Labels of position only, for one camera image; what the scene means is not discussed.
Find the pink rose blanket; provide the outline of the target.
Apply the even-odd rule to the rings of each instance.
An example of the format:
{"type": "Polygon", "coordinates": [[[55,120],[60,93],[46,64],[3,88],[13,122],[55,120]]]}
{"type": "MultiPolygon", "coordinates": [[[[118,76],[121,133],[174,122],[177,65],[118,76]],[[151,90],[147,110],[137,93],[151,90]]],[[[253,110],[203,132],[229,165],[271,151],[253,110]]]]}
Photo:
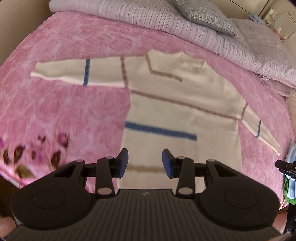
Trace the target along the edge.
{"type": "Polygon", "coordinates": [[[247,100],[286,155],[294,138],[287,106],[254,73],[173,35],[70,11],[51,16],[1,66],[1,175],[23,187],[75,159],[96,162],[121,149],[129,90],[32,77],[38,62],[152,49],[205,60],[247,100]]]}

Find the green knit garment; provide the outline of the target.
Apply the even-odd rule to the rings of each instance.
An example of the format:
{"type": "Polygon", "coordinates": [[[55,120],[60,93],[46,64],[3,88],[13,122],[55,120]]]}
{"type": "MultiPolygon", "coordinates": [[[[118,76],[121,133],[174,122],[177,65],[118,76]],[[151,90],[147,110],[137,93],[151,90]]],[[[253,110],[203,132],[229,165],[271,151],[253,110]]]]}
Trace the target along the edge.
{"type": "Polygon", "coordinates": [[[290,180],[284,176],[283,195],[285,200],[292,205],[295,205],[295,180],[290,180]]]}

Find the light blue garment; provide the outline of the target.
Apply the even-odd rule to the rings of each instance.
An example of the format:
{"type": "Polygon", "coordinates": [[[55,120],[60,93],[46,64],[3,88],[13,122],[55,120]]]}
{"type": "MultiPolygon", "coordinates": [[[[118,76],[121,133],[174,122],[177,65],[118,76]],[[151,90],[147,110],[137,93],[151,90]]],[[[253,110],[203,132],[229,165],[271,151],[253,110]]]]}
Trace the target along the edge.
{"type": "MultiPolygon", "coordinates": [[[[288,154],[286,156],[285,161],[288,163],[295,162],[295,143],[290,143],[290,147],[289,147],[288,154]]],[[[290,180],[295,180],[295,178],[290,178],[287,175],[285,176],[290,180]]]]}

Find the round vanity mirror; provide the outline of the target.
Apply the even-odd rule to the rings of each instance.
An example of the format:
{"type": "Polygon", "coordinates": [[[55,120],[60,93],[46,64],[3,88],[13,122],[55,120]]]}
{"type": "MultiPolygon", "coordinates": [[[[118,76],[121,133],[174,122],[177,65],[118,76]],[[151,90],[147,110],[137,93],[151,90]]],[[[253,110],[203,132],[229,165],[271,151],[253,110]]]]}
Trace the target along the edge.
{"type": "Polygon", "coordinates": [[[295,13],[286,11],[282,13],[273,25],[273,32],[281,41],[286,41],[295,35],[295,13]]]}

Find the grey checked pillow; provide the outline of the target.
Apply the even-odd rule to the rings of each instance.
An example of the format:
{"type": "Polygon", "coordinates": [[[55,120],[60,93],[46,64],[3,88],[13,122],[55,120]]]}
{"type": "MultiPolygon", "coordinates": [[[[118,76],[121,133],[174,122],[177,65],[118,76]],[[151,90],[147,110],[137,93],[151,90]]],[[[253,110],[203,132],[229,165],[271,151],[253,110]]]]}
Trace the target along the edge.
{"type": "Polygon", "coordinates": [[[232,22],[222,11],[209,1],[175,0],[174,6],[187,20],[208,27],[216,32],[235,36],[232,22]]]}

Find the lilac striped quilt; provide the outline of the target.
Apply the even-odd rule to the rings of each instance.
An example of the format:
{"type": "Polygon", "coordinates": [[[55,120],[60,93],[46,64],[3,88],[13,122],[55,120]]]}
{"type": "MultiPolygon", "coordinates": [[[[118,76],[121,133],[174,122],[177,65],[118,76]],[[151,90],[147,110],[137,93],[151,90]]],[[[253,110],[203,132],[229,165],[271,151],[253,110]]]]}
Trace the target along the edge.
{"type": "Polygon", "coordinates": [[[172,1],[50,1],[50,11],[78,11],[177,36],[237,66],[295,86],[295,59],[268,27],[229,19],[235,36],[216,32],[182,16],[172,1]]]}

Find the cream knit sweater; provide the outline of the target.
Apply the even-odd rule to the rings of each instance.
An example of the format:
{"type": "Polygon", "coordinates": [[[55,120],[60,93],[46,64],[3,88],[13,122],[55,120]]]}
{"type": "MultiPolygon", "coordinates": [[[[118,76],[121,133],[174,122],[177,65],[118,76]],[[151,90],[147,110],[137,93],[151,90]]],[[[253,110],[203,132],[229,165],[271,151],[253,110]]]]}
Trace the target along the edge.
{"type": "Polygon", "coordinates": [[[31,75],[130,91],[121,143],[129,161],[119,188],[175,189],[162,164],[163,149],[240,171],[239,123],[281,154],[280,144],[236,88],[205,60],[183,52],[37,63],[31,75]]]}

